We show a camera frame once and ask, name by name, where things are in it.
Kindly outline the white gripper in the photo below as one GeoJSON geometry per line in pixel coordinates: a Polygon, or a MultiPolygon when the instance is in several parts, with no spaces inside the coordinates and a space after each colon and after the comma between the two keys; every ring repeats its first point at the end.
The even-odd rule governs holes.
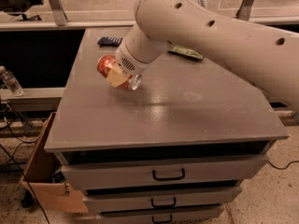
{"type": "Polygon", "coordinates": [[[160,55],[149,40],[135,45],[125,37],[115,53],[118,64],[109,67],[107,82],[114,88],[128,88],[130,75],[142,74],[160,55]]]}

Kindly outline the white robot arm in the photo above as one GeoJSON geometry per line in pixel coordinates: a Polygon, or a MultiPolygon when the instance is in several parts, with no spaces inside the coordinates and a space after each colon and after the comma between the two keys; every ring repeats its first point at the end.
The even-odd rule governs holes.
{"type": "Polygon", "coordinates": [[[135,25],[117,48],[123,71],[139,75],[175,45],[299,110],[299,34],[217,15],[194,0],[135,0],[135,25]]]}

